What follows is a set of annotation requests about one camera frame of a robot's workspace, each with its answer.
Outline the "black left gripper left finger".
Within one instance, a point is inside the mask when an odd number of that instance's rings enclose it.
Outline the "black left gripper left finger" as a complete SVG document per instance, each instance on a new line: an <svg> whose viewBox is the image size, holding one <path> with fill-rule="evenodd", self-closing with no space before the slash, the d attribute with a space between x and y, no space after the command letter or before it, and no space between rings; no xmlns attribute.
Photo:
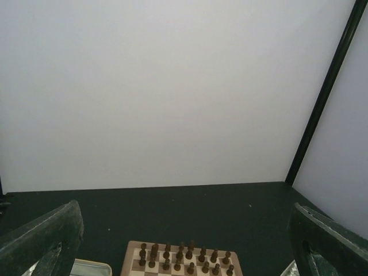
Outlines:
<svg viewBox="0 0 368 276"><path fill-rule="evenodd" d="M69 275L83 233L76 200L34 219L1 237L1 275Z"/></svg>

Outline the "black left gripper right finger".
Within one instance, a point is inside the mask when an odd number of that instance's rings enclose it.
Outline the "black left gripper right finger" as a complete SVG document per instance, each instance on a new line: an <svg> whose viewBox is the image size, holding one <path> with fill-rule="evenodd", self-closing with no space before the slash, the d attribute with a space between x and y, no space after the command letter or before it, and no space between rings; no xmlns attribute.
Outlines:
<svg viewBox="0 0 368 276"><path fill-rule="evenodd" d="M296 203L288 231L299 275L367 275L367 240L329 217Z"/></svg>

